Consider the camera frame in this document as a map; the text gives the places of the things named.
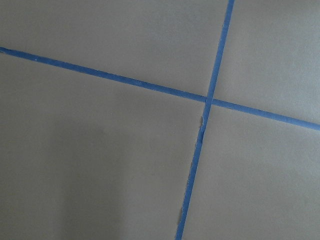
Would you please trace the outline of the blue tape line lengthwise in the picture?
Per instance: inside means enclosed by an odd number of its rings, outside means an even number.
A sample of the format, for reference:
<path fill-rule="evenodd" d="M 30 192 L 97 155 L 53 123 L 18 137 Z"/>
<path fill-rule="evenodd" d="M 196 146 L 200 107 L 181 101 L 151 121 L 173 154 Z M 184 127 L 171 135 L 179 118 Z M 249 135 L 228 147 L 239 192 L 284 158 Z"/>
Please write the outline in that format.
<path fill-rule="evenodd" d="M 165 94 L 169 94 L 169 95 L 173 95 L 181 98 L 194 100 L 197 102 L 204 103 L 206 101 L 206 97 L 203 95 L 182 91 L 179 89 L 166 87 L 158 84 L 153 84 L 153 83 L 137 80 L 130 77 L 116 75 L 116 74 L 104 72 L 101 70 L 96 70 L 93 68 L 72 64 L 72 63 L 68 63 L 68 62 L 64 62 L 64 61 L 60 61 L 60 60 L 56 60 L 56 59 L 52 59 L 44 56 L 39 56 L 39 55 L 35 55 L 35 54 L 23 52 L 23 51 L 1 47 L 0 52 L 2 54 L 9 55 L 12 57 L 22 58 L 22 59 L 34 61 L 37 63 L 54 66 L 57 68 L 67 69 L 70 71 L 79 72 L 79 73 L 87 74 L 90 76 L 95 76 L 98 78 L 112 80 L 115 82 L 132 85 L 139 88 L 144 88 L 144 89 L 148 89 L 148 90 L 152 90 L 160 93 L 165 93 Z M 279 121 L 279 122 L 283 122 L 283 123 L 287 123 L 295 126 L 313 129 L 316 131 L 320 129 L 320 125 L 317 123 L 312 123 L 309 121 L 305 121 L 305 120 L 301 120 L 301 119 L 297 119 L 297 118 L 293 118 L 293 117 L 289 117 L 281 114 L 276 114 L 273 112 L 264 111 L 264 110 L 260 110 L 260 109 L 240 105 L 240 104 L 235 104 L 235 103 L 231 103 L 228 101 L 223 101 L 215 98 L 212 100 L 211 104 L 214 106 L 235 110 L 235 111 L 246 113 L 246 114 L 251 114 L 251 115 L 259 116 L 262 118 L 267 118 L 267 119 L 271 119 L 271 120 L 275 120 L 275 121 Z"/>

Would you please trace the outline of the blue tape line crosswise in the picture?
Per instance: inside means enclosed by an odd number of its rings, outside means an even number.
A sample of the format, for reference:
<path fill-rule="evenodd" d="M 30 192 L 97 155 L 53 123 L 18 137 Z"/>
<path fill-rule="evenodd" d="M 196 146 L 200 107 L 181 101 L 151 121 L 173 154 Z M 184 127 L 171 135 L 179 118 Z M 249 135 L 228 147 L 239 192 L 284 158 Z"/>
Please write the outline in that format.
<path fill-rule="evenodd" d="M 204 108 L 202 112 L 202 122 L 201 126 L 198 131 L 195 149 L 192 157 L 192 162 L 189 170 L 189 175 L 187 179 L 187 184 L 185 188 L 185 193 L 183 197 L 183 203 L 181 207 L 181 215 L 180 220 L 177 225 L 176 233 L 175 233 L 175 240 L 181 240 L 184 233 L 184 228 L 187 220 L 188 210 L 190 206 L 190 201 L 192 197 L 193 187 L 195 183 L 195 178 L 197 174 L 198 164 L 200 160 L 200 155 L 203 147 L 203 140 L 208 124 L 209 115 L 211 112 L 212 102 L 214 98 L 214 93 L 217 85 L 217 80 L 219 76 L 219 71 L 222 63 L 223 53 L 226 45 L 226 40 L 228 36 L 228 31 L 230 27 L 230 22 L 232 18 L 232 12 L 234 8 L 234 1 L 229 0 L 227 3 L 224 21 L 221 28 L 220 38 L 217 46 L 216 56 L 214 60 L 214 65 L 212 68 L 212 73 L 210 77 L 210 82 L 207 90 L 207 95 L 205 97 Z"/>

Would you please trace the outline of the brown paper table cover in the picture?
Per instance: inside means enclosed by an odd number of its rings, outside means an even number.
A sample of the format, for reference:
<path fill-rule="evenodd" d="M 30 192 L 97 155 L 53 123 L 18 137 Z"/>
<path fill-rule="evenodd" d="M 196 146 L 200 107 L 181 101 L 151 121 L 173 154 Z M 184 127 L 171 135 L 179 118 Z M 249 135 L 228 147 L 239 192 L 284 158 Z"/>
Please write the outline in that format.
<path fill-rule="evenodd" d="M 0 47 L 207 96 L 229 0 L 3 0 Z M 213 99 L 320 125 L 320 3 L 234 0 Z M 0 53 L 0 237 L 175 240 L 205 102 Z M 320 130 L 212 104 L 181 240 L 317 240 Z"/>

